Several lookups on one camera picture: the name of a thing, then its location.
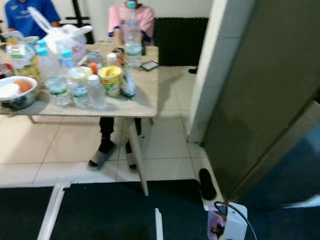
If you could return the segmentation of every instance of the blue bottle cap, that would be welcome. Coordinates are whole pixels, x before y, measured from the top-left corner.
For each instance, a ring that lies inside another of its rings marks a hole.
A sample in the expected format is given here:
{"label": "blue bottle cap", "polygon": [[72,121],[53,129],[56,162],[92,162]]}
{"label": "blue bottle cap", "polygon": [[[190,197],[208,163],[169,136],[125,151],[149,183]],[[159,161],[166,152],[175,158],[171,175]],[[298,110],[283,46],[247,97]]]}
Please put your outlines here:
{"label": "blue bottle cap", "polygon": [[126,5],[127,5],[128,8],[130,8],[130,9],[135,9],[137,3],[136,3],[135,1],[128,1]]}
{"label": "blue bottle cap", "polygon": [[45,47],[40,47],[36,50],[36,54],[39,56],[46,56],[48,55],[48,50]]}
{"label": "blue bottle cap", "polygon": [[65,49],[61,52],[61,55],[62,57],[64,58],[71,58],[72,57],[72,51],[71,50],[68,50],[68,49]]}
{"label": "blue bottle cap", "polygon": [[45,48],[47,46],[47,42],[45,40],[39,40],[36,42],[40,48]]}

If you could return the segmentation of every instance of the tiled floor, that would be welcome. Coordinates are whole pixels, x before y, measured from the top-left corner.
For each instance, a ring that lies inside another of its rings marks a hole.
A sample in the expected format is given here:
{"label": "tiled floor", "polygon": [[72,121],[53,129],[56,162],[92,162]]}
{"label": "tiled floor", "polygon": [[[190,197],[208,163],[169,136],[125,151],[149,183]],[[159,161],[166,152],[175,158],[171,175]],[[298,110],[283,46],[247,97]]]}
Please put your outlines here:
{"label": "tiled floor", "polygon": [[[160,68],[159,114],[153,126],[148,119],[142,120],[147,180],[198,179],[201,168],[212,171],[205,151],[185,139],[195,83],[188,69]],[[32,124],[26,116],[0,115],[0,187],[139,180],[127,166],[127,133],[120,118],[115,119],[111,136],[117,149],[99,172],[87,170],[87,161],[100,143],[98,118],[35,119],[38,123]]]}

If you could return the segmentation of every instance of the white plastic bag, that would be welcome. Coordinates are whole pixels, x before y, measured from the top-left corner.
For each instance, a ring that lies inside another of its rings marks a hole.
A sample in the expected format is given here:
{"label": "white plastic bag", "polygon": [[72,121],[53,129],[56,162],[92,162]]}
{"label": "white plastic bag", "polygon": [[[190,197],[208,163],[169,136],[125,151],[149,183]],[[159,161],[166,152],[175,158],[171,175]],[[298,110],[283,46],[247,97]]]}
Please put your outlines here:
{"label": "white plastic bag", "polygon": [[75,63],[78,63],[87,54],[87,40],[84,34],[91,32],[93,30],[92,26],[77,28],[74,25],[67,24],[62,27],[52,27],[48,20],[34,7],[28,7],[28,11],[39,27],[48,33],[43,40],[47,42],[49,49],[54,54],[57,54],[57,40],[62,40],[63,45],[72,50],[72,59]]}

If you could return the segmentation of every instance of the white strip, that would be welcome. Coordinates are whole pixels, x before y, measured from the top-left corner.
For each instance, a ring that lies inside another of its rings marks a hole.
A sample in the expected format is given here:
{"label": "white strip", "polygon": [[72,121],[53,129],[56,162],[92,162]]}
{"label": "white strip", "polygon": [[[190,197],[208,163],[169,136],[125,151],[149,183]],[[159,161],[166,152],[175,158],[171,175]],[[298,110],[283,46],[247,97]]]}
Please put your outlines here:
{"label": "white strip", "polygon": [[162,215],[158,208],[155,209],[155,229],[156,229],[156,240],[164,240],[164,231],[162,227]]}
{"label": "white strip", "polygon": [[55,222],[58,216],[60,205],[64,197],[64,188],[69,185],[58,183],[54,186],[48,207],[42,221],[41,229],[37,240],[49,240],[52,230],[54,229]]}

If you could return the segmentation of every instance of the smartphone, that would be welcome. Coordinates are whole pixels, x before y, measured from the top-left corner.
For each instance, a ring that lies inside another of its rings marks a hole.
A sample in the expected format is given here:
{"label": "smartphone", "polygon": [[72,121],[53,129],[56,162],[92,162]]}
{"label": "smartphone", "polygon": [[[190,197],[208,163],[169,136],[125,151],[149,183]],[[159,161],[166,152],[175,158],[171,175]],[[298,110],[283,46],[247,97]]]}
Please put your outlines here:
{"label": "smartphone", "polygon": [[149,72],[149,71],[151,71],[152,69],[155,69],[155,68],[158,67],[158,66],[159,66],[159,63],[157,63],[157,62],[155,62],[155,61],[148,61],[148,62],[142,64],[142,65],[140,66],[140,68],[141,68],[142,70],[145,70],[145,71]]}

